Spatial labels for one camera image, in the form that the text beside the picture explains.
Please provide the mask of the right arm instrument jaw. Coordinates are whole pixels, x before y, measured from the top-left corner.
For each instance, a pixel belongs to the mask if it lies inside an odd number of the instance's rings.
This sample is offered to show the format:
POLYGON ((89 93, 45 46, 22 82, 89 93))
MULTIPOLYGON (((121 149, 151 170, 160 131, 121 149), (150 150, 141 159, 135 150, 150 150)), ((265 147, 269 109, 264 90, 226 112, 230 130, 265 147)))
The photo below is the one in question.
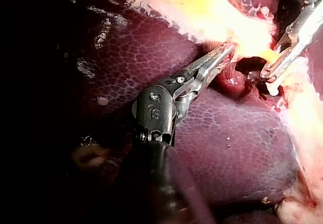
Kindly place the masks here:
POLYGON ((280 40, 275 45, 275 52, 282 53, 284 50, 291 48, 293 46, 293 40, 290 37, 292 31, 290 28, 287 28, 286 31, 283 33, 280 40))
POLYGON ((304 39, 294 38, 293 46, 279 53, 273 63, 267 62, 260 72, 263 79, 278 79, 292 64, 292 62, 301 55, 307 47, 307 41, 304 39))

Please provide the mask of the left arm instrument jaw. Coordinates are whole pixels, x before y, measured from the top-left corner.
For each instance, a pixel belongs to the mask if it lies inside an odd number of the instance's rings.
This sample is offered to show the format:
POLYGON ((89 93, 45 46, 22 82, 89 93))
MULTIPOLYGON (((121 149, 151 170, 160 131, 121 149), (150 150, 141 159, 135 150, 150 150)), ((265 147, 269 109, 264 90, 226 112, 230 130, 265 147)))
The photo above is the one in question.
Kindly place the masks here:
POLYGON ((181 76, 185 79, 190 79, 191 77, 194 77, 199 70, 212 68, 218 65, 222 60, 234 53, 235 49, 235 43, 223 43, 181 70, 181 76))
POLYGON ((193 91, 201 93, 201 91, 208 86, 211 81, 225 68, 225 66, 231 61, 234 53, 222 60, 218 65, 212 68, 205 68, 199 70, 195 76, 193 83, 193 91))

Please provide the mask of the left arm instrument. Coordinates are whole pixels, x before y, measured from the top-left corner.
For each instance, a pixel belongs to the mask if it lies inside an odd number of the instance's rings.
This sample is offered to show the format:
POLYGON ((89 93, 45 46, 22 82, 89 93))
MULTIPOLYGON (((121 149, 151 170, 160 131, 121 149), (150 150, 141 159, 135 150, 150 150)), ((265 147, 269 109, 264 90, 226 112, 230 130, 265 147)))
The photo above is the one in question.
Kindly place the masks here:
POLYGON ((188 113, 197 97, 195 78, 174 75, 144 88, 132 106, 136 119, 136 143, 165 142, 175 144, 176 125, 188 113))

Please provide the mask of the right arm instrument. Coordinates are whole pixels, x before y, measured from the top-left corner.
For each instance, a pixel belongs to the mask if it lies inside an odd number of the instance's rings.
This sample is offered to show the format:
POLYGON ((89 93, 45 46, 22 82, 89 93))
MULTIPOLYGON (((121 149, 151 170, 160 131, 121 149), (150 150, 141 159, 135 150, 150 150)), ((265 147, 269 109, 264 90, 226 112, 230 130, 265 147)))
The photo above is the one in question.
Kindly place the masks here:
POLYGON ((304 0, 300 14, 286 28, 292 42, 311 42, 322 24, 322 0, 304 0))

